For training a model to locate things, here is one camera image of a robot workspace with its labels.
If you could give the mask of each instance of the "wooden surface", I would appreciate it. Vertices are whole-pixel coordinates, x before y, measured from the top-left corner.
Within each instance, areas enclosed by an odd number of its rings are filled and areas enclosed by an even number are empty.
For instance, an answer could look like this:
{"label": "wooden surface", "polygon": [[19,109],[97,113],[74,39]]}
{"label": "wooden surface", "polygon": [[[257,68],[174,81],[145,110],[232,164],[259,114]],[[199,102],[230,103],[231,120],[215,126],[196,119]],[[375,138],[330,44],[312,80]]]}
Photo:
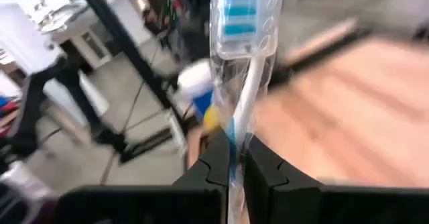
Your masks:
{"label": "wooden surface", "polygon": [[427,187],[428,76],[429,48],[363,40],[260,100],[256,134],[322,182]]}

